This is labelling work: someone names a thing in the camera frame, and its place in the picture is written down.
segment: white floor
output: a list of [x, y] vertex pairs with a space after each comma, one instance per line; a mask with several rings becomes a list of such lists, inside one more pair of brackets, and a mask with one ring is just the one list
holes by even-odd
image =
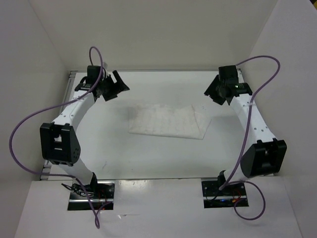
[[[81, 159], [98, 179], [215, 177], [235, 164], [243, 128], [227, 103], [204, 95], [216, 71], [119, 73], [131, 90], [108, 102], [99, 98], [77, 130]], [[85, 75], [76, 74], [73, 89]], [[136, 103], [204, 106], [212, 120], [203, 140], [129, 134], [128, 109]]]
[[[99, 230], [91, 211], [67, 211], [69, 191], [61, 181], [34, 181], [15, 238], [301, 238], [283, 179], [252, 181], [266, 197], [256, 221], [240, 219], [233, 208], [204, 209], [198, 178], [117, 180], [114, 209], [101, 212]], [[238, 209], [253, 217], [262, 199], [251, 185], [246, 190], [250, 207]]]

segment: white cloth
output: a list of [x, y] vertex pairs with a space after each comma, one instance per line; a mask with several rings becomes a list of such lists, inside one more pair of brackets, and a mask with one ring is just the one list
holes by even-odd
[[129, 133], [203, 139], [211, 117], [190, 105], [175, 109], [160, 104], [138, 104], [129, 110]]

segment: white wall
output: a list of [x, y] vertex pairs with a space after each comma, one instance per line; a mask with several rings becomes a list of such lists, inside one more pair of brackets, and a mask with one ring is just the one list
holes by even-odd
[[246, 58], [276, 0], [30, 0], [68, 69], [98, 46], [116, 69], [217, 68]]
[[[28, 1], [0, 1], [0, 234], [14, 237], [31, 181], [9, 154], [8, 139], [26, 115], [62, 101], [67, 71]], [[41, 170], [39, 127], [57, 111], [19, 130], [14, 149], [29, 168]]]
[[[272, 55], [281, 71], [257, 96], [266, 123], [287, 153], [281, 169], [303, 237], [316, 237], [317, 181], [316, 90], [317, 11], [309, 0], [279, 0], [255, 44], [251, 56]], [[276, 69], [269, 59], [245, 64], [243, 75], [256, 89]]]

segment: black bracket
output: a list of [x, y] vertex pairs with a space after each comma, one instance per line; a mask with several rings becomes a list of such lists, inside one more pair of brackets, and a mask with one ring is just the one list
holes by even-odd
[[[87, 76], [83, 77], [76, 86], [75, 91], [88, 91], [93, 87], [100, 73], [100, 66], [90, 65], [87, 67]], [[118, 97], [120, 92], [128, 91], [130, 88], [123, 82], [119, 73], [115, 70], [112, 72], [116, 82], [113, 81], [111, 75], [102, 75], [96, 88], [93, 90], [95, 101], [102, 95], [105, 101], [109, 101]]]
[[[76, 183], [68, 186], [62, 185], [71, 191], [69, 196], [68, 211], [90, 210], [90, 205], [87, 201], [86, 194], [82, 187]], [[91, 183], [85, 185], [85, 189], [92, 199], [92, 204], [95, 210], [98, 210], [102, 205], [104, 210], [113, 210], [115, 181], [97, 181], [94, 174]]]
[[75, 130], [69, 124], [43, 123], [40, 127], [42, 156], [54, 165], [73, 166], [80, 156]]
[[214, 78], [205, 92], [215, 103], [223, 105], [225, 101], [230, 105], [233, 97], [240, 94], [252, 95], [247, 83], [239, 83], [238, 71], [235, 65], [219, 67], [219, 74]]
[[204, 208], [233, 207], [237, 200], [238, 207], [247, 207], [247, 193], [243, 183], [237, 183], [219, 190], [218, 181], [213, 179], [202, 179], [202, 190], [204, 197]]
[[244, 153], [240, 166], [247, 178], [279, 172], [286, 153], [284, 140], [258, 141]]

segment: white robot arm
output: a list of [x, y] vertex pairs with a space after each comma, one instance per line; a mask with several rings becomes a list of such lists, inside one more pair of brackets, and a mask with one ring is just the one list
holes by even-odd
[[[243, 154], [240, 165], [232, 181], [246, 181], [252, 177], [279, 172], [285, 153], [286, 143], [277, 140], [264, 122], [255, 102], [251, 102], [252, 91], [247, 83], [239, 83], [235, 65], [219, 68], [219, 75], [213, 80], [206, 96], [223, 105], [225, 101], [237, 114], [244, 130], [247, 127], [249, 108], [252, 106], [250, 129], [246, 143], [247, 151]], [[223, 185], [233, 169], [220, 172], [218, 185]]]
[[[71, 100], [76, 100], [93, 87], [100, 69], [100, 66], [88, 66], [87, 76], [77, 85]], [[60, 166], [69, 175], [78, 178], [92, 194], [98, 192], [97, 178], [80, 159], [80, 145], [76, 137], [77, 127], [88, 109], [101, 95], [105, 101], [108, 101], [116, 98], [120, 92], [130, 90], [117, 71], [112, 72], [116, 83], [106, 70], [104, 72], [91, 93], [68, 105], [51, 123], [43, 123], [40, 128], [43, 158]], [[81, 193], [81, 188], [77, 184], [73, 185], [72, 190]]]

